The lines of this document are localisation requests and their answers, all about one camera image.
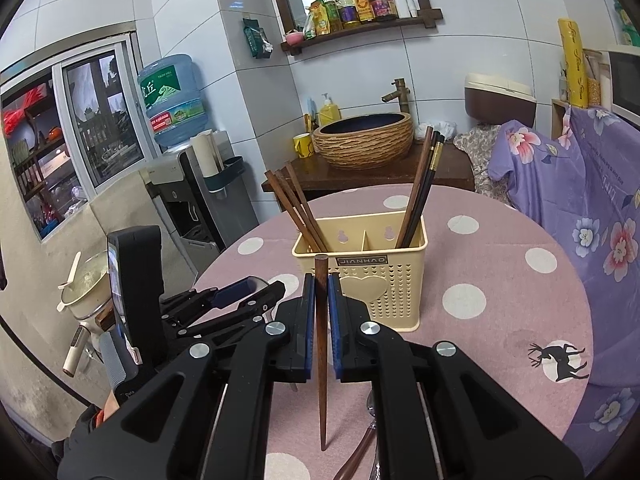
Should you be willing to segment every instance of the yellow plastic wrap roll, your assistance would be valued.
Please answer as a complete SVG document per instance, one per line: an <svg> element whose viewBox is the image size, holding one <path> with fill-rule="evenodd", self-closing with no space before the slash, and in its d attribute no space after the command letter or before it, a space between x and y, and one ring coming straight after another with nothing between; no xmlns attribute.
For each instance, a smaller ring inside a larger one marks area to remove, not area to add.
<svg viewBox="0 0 640 480"><path fill-rule="evenodd" d="M558 20L562 47L566 58L566 80L569 87L569 104L580 108L589 106L587 73L584 68L584 52L578 24L567 18Z"/></svg>

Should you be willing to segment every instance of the beige plastic basket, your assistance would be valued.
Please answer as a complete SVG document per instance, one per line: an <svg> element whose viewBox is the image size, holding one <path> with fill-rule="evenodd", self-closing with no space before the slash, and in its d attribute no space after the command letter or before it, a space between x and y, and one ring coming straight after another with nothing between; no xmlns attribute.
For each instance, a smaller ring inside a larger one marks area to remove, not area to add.
<svg viewBox="0 0 640 480"><path fill-rule="evenodd" d="M369 307L371 319L398 332L420 325L420 294L427 233L424 218L409 248L395 249L404 211L319 218L330 252L329 272L340 272L342 293ZM298 236L292 254L313 273L317 253Z"/></svg>

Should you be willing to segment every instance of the wooden countertop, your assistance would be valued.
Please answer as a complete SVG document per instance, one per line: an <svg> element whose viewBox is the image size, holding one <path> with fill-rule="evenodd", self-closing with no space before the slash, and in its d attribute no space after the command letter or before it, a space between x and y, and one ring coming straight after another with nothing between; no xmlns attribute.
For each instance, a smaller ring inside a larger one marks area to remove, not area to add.
<svg viewBox="0 0 640 480"><path fill-rule="evenodd" d="M342 191L380 184L412 184L421 149L421 144L413 144L405 158L373 170L341 170L329 165L317 153L308 158L297 158L292 165L305 191ZM453 144L445 144L433 183L473 191L474 176L466 153ZM268 182L262 183L262 190L273 191Z"/></svg>

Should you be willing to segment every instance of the brass faucet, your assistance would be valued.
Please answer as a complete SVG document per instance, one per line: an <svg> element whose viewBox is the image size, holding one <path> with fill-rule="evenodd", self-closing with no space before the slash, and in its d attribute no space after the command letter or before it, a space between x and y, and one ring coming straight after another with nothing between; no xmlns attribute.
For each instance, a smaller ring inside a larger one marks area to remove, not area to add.
<svg viewBox="0 0 640 480"><path fill-rule="evenodd" d="M382 98L382 102L383 103L388 103L389 101L393 101L394 99L397 98L398 102L400 103L400 111L404 112L405 114L410 114L411 112L409 111L409 97L408 97L408 95L411 93L411 90L409 90L406 87L406 84L404 82L404 78L396 79L391 84L396 86L396 91L395 92L391 92L391 94L385 95Z"/></svg>

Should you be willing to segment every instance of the sink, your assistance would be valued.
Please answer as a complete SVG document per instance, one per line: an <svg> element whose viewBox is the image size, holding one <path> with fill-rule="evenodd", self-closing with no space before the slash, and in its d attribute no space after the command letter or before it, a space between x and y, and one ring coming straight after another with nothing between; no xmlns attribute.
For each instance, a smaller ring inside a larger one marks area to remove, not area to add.
<svg viewBox="0 0 640 480"><path fill-rule="evenodd" d="M405 113L350 117L313 133L316 152L345 170L379 168L405 156L414 139L414 122Z"/></svg>

